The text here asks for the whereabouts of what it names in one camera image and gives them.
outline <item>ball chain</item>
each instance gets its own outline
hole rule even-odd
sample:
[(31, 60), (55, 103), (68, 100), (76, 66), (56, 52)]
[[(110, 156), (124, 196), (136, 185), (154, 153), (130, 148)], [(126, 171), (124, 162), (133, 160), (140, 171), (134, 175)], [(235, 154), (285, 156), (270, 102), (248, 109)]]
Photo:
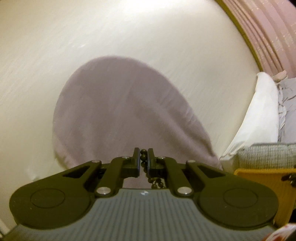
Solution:
[[(146, 177), (148, 177), (148, 174), (147, 174), (147, 159), (148, 159), (147, 150), (142, 149), (140, 151), (140, 154), (141, 154), (140, 159), (142, 161), (141, 167), (144, 168), (144, 172), (146, 173)], [(152, 183), (152, 186), (151, 186), (152, 189), (164, 188), (164, 184), (159, 177), (153, 177), (153, 178), (148, 177), (148, 182)]]

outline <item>pillowcase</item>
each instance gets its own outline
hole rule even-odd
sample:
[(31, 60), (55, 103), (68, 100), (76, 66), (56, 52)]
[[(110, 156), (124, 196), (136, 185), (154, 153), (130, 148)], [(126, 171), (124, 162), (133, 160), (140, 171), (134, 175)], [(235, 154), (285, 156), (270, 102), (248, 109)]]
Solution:
[(239, 168), (279, 169), (296, 165), (296, 143), (254, 144), (237, 153)]
[(234, 139), (220, 157), (223, 169), (233, 173), (238, 168), (235, 155), (239, 149), (255, 143), (277, 142), (279, 133), (278, 91), (273, 79), (257, 74), (255, 94)]

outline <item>white pillow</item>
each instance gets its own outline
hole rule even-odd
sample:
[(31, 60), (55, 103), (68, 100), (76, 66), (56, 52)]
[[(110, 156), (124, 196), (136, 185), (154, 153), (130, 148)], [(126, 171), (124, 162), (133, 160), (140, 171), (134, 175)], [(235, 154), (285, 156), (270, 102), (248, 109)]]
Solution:
[(260, 72), (257, 77), (255, 94), (244, 121), (229, 147), (220, 157), (223, 169), (227, 172), (233, 173), (238, 168), (234, 156), (239, 149), (255, 143), (277, 142), (278, 140), (277, 87), (267, 73)]

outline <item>ribbed gray surface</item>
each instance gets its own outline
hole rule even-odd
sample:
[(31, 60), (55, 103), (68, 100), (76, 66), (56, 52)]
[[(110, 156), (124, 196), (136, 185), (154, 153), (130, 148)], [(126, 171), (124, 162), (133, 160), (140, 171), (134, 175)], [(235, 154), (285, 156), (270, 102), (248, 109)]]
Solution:
[(240, 168), (293, 168), (296, 164), (296, 144), (260, 143), (237, 152)]
[(169, 190), (121, 189), (112, 198), (97, 199), (79, 221), (59, 229), (14, 228), (5, 241), (260, 241), (271, 227), (235, 231), (206, 219), (190, 199), (174, 197)]

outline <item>small logo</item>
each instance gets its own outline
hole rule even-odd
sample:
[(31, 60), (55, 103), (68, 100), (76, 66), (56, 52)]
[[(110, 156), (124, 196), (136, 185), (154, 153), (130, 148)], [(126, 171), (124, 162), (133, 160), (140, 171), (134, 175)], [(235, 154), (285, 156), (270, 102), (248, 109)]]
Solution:
[(143, 191), (143, 192), (140, 192), (140, 194), (143, 195), (143, 196), (147, 196), (147, 195), (149, 194), (149, 192), (147, 192), (147, 191), (145, 190), (145, 191)]

